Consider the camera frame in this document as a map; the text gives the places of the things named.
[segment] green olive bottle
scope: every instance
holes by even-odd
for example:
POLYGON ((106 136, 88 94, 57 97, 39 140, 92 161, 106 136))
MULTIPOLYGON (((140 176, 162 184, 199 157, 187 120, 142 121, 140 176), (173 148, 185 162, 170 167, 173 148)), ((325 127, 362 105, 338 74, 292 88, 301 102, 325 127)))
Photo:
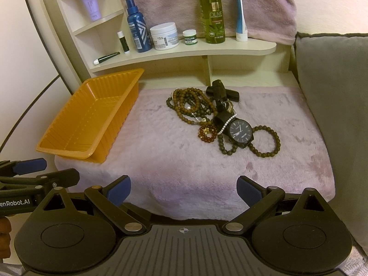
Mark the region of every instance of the green olive bottle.
POLYGON ((221 0, 199 0, 207 43, 223 43, 225 27, 221 0))

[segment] metal screw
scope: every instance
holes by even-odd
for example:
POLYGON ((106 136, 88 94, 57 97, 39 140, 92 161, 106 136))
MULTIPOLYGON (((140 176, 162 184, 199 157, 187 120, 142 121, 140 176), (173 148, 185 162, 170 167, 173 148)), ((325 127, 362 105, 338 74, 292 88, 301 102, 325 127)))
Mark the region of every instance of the metal screw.
POLYGON ((225 227, 227 230, 233 231, 233 232, 240 231, 243 229, 243 225, 237 222, 227 223, 225 227))
POLYGON ((125 230, 127 231, 139 231, 143 228, 142 224, 141 223, 136 223, 136 222, 131 222, 131 223, 128 223, 128 224, 125 224, 125 230))

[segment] watch face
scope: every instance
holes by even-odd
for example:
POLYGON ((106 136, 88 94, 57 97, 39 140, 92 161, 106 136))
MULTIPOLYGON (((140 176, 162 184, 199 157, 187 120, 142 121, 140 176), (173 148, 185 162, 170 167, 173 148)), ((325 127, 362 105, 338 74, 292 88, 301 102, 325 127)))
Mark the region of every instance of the watch face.
POLYGON ((229 125, 229 135, 238 143, 247 143, 251 140, 253 132, 248 122, 241 119, 235 119, 229 125))

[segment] blue bottle cap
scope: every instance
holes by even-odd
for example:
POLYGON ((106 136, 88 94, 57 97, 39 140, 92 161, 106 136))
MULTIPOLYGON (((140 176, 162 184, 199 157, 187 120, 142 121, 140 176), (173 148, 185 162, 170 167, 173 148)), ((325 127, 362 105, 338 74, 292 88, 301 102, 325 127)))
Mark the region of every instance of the blue bottle cap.
POLYGON ((134 0, 125 0, 125 2, 128 7, 127 11, 129 15, 138 12, 138 7, 135 5, 134 0))

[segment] gray ribbed plate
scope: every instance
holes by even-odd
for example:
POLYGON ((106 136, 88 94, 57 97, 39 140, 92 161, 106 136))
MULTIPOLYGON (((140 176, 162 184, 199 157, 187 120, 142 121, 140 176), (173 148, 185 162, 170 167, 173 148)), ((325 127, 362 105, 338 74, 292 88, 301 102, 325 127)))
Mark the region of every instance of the gray ribbed plate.
MULTIPOLYGON (((36 276, 28 272, 25 276, 36 276)), ((154 225, 147 234, 125 238, 106 262, 81 276, 282 276, 260 262, 239 237, 214 225, 154 225)), ((343 276, 342 272, 330 276, 343 276)))

